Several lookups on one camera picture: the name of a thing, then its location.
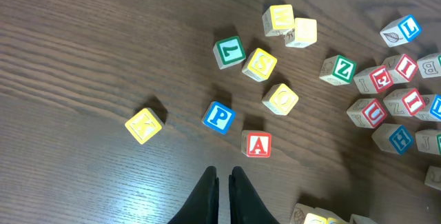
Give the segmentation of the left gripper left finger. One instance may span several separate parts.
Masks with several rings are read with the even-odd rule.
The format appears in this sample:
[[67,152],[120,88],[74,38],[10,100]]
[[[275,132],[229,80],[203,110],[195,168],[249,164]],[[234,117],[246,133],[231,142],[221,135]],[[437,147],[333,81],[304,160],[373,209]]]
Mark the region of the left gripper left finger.
[[217,224],[219,179],[216,168],[206,168],[182,208],[169,224]]

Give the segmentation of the green block R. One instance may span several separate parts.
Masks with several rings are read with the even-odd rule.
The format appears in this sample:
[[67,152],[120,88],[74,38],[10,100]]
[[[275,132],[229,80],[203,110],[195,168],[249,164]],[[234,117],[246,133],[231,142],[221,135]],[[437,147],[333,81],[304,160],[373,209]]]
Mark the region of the green block R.
[[369,217],[352,214],[349,219],[349,224],[377,224],[377,223]]

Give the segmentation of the yellow block C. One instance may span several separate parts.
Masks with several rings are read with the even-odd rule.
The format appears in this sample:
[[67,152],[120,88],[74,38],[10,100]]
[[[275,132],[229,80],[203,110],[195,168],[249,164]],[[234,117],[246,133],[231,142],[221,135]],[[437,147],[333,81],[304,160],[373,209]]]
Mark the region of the yellow block C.
[[314,208],[301,203],[294,206],[290,224],[326,224],[327,219]]

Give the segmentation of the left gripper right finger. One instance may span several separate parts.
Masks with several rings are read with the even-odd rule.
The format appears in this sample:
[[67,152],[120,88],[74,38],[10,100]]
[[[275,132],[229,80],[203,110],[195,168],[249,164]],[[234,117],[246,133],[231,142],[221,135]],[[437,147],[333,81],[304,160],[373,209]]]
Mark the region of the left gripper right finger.
[[279,224],[240,166],[229,175],[229,202],[231,224]]

